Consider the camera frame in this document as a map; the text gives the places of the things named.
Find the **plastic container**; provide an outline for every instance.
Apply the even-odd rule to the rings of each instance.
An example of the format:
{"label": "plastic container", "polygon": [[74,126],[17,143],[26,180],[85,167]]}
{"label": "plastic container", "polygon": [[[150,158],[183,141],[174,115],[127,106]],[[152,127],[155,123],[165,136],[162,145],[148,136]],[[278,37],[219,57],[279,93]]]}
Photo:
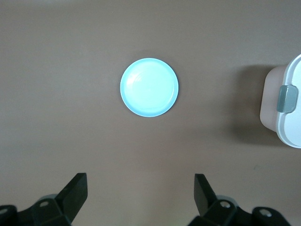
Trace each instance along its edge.
{"label": "plastic container", "polygon": [[260,120],[287,145],[301,148],[301,55],[271,70],[265,80]]}

